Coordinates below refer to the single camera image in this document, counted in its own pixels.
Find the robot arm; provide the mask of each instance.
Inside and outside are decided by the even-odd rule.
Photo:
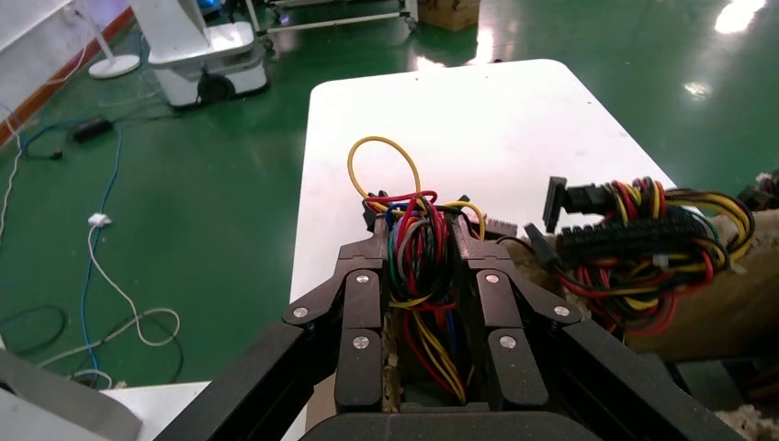
[[[387,228],[341,248],[333,276],[293,302],[158,436],[278,440],[337,369],[338,414],[305,441],[447,439],[740,439],[565,300],[523,279],[505,248],[447,221],[457,311],[474,363],[469,403],[382,413]]]

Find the cardboard box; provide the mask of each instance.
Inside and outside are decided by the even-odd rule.
[[[479,23],[480,0],[418,0],[419,20],[439,28],[460,30]]]

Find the white cable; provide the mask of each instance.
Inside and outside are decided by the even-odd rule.
[[[69,375],[69,376],[67,376],[65,378],[66,379],[72,379],[73,377],[81,377],[82,375],[87,375],[87,374],[99,375],[100,377],[103,377],[104,379],[107,379],[108,380],[108,386],[106,387],[106,389],[111,389],[111,386],[114,385],[114,380],[111,379],[111,376],[108,375],[107,373],[103,372],[102,370],[99,370],[99,369],[79,370],[78,372],[74,372],[72,375]]]
[[[95,265],[95,268],[97,268],[97,271],[100,273],[100,276],[103,276],[106,282],[108,282],[108,284],[111,287],[113,287],[113,289],[115,289],[124,298],[124,300],[126,300],[130,304],[130,307],[132,308],[132,315],[135,316],[135,327],[138,330],[138,338],[140,338],[141,341],[147,346],[163,346],[169,344],[170,342],[173,341],[175,337],[175,333],[159,342],[150,342],[149,340],[146,339],[145,336],[143,336],[143,331],[141,331],[141,320],[140,317],[138,317],[138,311],[135,309],[135,303],[132,302],[130,296],[128,296],[127,294],[124,293],[124,291],[121,290],[119,285],[117,285],[116,283],[114,283],[113,280],[111,280],[111,277],[109,277],[108,274],[106,274],[106,271],[103,270],[103,267],[100,266],[100,264],[97,262],[97,259],[95,259],[95,251],[92,249],[92,233],[94,233],[97,228],[100,228],[100,225],[94,225],[92,228],[90,228],[89,234],[86,237],[86,248],[89,250],[89,258],[92,259],[92,263]],[[174,312],[174,315],[176,319],[175,330],[178,332],[178,326],[179,326],[178,314],[175,314]]]
[[[125,323],[121,328],[117,329],[113,334],[109,335],[108,337],[104,338],[103,340],[100,340],[100,341],[97,341],[97,342],[94,342],[94,343],[90,343],[89,345],[79,346],[79,347],[76,347],[76,348],[71,349],[69,351],[65,351],[65,352],[63,352],[63,353],[61,353],[59,355],[56,355],[56,356],[53,356],[52,358],[49,358],[48,360],[44,361],[43,363],[39,363],[38,367],[39,368],[44,368],[44,367],[50,365],[51,363],[54,363],[55,361],[62,360],[63,358],[66,358],[68,356],[79,354],[79,353],[82,353],[82,352],[84,352],[84,351],[86,351],[88,349],[92,349],[93,347],[98,347],[100,345],[104,345],[104,344],[110,342],[111,340],[117,338],[123,332],[127,331],[134,323],[137,323],[143,317],[146,317],[148,315],[152,315],[152,314],[155,314],[155,313],[166,313],[166,314],[171,314],[171,315],[173,315],[175,317],[175,329],[171,333],[172,337],[169,339],[169,340],[173,340],[173,337],[178,335],[178,330],[181,328],[181,320],[179,319],[178,314],[175,311],[173,311],[173,310],[171,310],[169,308],[154,308],[152,310],[147,310],[147,311],[142,312],[141,315],[137,316],[134,319],[130,319],[129,322]]]
[[[81,57],[79,57],[79,59],[78,59],[78,62],[75,64],[75,66],[73,67],[73,69],[72,69],[72,70],[71,70],[71,71],[70,71],[70,72],[69,72],[69,73],[68,73],[68,74],[67,74],[67,75],[66,75],[64,78],[60,78],[60,79],[57,79],[57,80],[51,80],[51,81],[47,81],[46,83],[43,83],[42,85],[58,85],[58,84],[60,84],[60,83],[64,83],[64,82],[68,81],[69,79],[71,79],[71,77],[73,76],[73,74],[75,74],[75,73],[78,71],[78,69],[81,67],[81,63],[82,63],[82,62],[84,62],[84,58],[85,58],[85,56],[86,56],[86,48],[88,48],[88,47],[89,47],[89,43],[91,43],[91,42],[92,42],[92,41],[89,39],[89,37],[92,35],[92,34],[90,33],[90,30],[91,30],[91,28],[89,28],[89,26],[87,26],[87,27],[86,27],[86,36],[85,36],[86,43],[85,43],[85,45],[84,45],[84,48],[83,48],[83,49],[81,49]]]
[[[6,211],[8,211],[8,198],[11,196],[11,190],[14,189],[14,177],[17,175],[19,169],[19,158],[22,156],[22,139],[19,136],[19,132],[14,130],[11,126],[11,118],[6,119],[6,125],[11,130],[14,136],[17,137],[17,157],[14,158],[14,168],[11,170],[11,175],[8,176],[8,189],[3,196],[3,208],[0,210],[0,247],[3,245],[3,231],[6,230]]]

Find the green epoxy floor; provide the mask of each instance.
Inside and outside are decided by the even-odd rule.
[[[779,4],[766,0],[752,14],[761,4],[483,0],[478,28],[457,33],[422,26],[409,36],[401,21],[390,20],[278,35],[264,93],[181,119],[122,125],[119,179],[107,205],[115,224],[98,258],[139,310],[181,314],[186,363],[179,380],[212,379],[287,303],[311,89],[434,63],[564,62],[677,184],[735,194],[779,166]],[[290,24],[389,7],[306,8],[290,13]],[[745,29],[723,34],[716,27]],[[136,51],[137,32],[118,47]],[[98,105],[133,99],[138,84],[137,73],[107,82],[80,73],[46,107],[45,121],[116,117],[134,106]],[[147,107],[138,115],[164,113]],[[86,146],[63,136],[46,134],[32,147],[63,147],[62,162],[20,165],[0,251],[0,317],[42,303],[68,311],[64,336],[32,357],[38,361],[82,344],[86,218],[99,207],[116,151],[115,135]],[[9,145],[0,151],[3,176],[13,159]],[[87,313],[97,339],[130,311],[102,279],[92,280]],[[52,326],[30,318],[2,333],[13,349]],[[147,328],[150,338],[160,336]],[[170,377],[176,352],[144,346],[127,332],[100,359],[116,380],[156,384]],[[80,361],[53,368],[68,373]]]

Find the white connector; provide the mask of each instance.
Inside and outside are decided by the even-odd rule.
[[[107,214],[95,213],[89,217],[89,226],[92,228],[103,228],[111,223],[111,218]]]

